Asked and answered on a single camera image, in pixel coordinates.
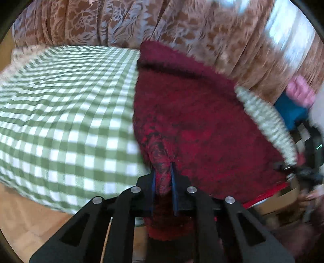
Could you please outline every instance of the floral patterned curtain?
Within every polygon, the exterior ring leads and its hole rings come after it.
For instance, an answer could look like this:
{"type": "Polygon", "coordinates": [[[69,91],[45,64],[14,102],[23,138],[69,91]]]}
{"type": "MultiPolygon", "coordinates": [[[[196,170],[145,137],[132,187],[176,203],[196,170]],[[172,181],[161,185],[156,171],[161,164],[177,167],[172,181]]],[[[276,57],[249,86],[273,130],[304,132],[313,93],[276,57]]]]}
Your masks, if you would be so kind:
{"type": "Polygon", "coordinates": [[[35,0],[15,22],[14,37],[17,46],[135,49],[157,40],[271,103],[294,74],[315,90],[324,80],[323,43],[289,0],[35,0]]]}

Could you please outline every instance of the wooden floor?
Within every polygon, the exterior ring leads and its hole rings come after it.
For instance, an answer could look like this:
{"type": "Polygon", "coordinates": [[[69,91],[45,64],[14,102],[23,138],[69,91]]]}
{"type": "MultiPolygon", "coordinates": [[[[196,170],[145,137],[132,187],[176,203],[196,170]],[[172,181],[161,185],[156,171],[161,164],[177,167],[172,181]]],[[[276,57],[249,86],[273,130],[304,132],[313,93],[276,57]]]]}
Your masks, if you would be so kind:
{"type": "MultiPolygon", "coordinates": [[[[0,229],[21,260],[27,263],[71,215],[53,211],[18,195],[0,183],[0,229]]],[[[135,228],[133,261],[146,253],[146,230],[135,228]]]]}

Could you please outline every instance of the red towel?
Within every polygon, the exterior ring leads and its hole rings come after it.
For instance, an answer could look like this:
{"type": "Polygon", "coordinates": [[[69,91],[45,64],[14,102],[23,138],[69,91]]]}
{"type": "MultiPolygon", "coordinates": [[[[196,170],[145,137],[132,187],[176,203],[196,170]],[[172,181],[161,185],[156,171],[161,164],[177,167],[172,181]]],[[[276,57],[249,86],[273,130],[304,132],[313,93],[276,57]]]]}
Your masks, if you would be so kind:
{"type": "Polygon", "coordinates": [[[188,226],[171,215],[170,162],[193,186],[246,205],[286,186],[285,175],[273,169],[283,161],[280,153],[244,112],[233,81],[152,41],[141,45],[138,70],[134,134],[156,169],[159,195],[146,221],[151,237],[172,239],[188,226]]]}

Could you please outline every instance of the dark red cloth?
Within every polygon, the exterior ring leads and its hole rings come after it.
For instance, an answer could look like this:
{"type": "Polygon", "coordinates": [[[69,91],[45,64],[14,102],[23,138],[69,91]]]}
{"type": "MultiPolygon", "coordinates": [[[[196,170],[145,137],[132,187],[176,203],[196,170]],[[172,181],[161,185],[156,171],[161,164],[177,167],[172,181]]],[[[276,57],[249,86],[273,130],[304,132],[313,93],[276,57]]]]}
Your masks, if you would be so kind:
{"type": "Polygon", "coordinates": [[[273,169],[283,159],[244,112],[233,81],[153,41],[142,43],[138,70],[134,134],[156,169],[160,195],[147,220],[153,238],[172,239],[188,226],[171,216],[170,162],[192,185],[243,204],[285,186],[285,175],[273,169]]]}

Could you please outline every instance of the blue object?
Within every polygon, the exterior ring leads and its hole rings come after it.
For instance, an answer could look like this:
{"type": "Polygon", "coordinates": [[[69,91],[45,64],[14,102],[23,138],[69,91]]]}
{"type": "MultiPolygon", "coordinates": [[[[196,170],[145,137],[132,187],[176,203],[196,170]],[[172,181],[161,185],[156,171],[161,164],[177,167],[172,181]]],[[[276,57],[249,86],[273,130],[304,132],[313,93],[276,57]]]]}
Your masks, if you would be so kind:
{"type": "Polygon", "coordinates": [[[286,92],[281,94],[274,107],[280,113],[289,131],[296,127],[295,121],[306,120],[308,118],[307,109],[296,105],[288,98],[286,92]]]}

